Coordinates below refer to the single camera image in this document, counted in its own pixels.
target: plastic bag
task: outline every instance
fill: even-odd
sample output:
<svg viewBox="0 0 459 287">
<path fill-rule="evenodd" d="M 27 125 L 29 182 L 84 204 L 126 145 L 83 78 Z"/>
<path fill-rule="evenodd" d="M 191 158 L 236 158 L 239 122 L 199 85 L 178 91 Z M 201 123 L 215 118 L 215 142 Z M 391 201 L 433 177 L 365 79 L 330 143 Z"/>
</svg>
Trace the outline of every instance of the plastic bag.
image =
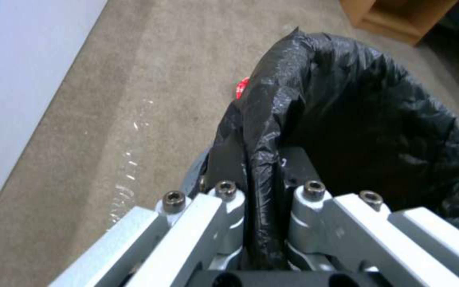
<svg viewBox="0 0 459 287">
<path fill-rule="evenodd" d="M 288 201 L 275 193 L 284 147 L 302 147 L 334 196 L 371 189 L 392 210 L 425 206 L 459 228 L 456 118 L 375 49 L 295 29 L 262 57 L 222 118 L 200 175 L 214 179 L 209 189 L 222 169 L 239 174 L 245 244 L 258 269 L 286 268 L 277 208 Z"/>
</svg>

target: wooden furniture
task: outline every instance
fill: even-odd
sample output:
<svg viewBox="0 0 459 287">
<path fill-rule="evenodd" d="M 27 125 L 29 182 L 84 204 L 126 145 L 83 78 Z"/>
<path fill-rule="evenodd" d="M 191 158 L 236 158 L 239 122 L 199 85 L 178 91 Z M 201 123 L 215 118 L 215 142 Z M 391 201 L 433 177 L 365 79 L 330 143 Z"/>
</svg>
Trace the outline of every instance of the wooden furniture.
<svg viewBox="0 0 459 287">
<path fill-rule="evenodd" d="M 357 28 L 415 45 L 458 0 L 340 0 Z"/>
</svg>

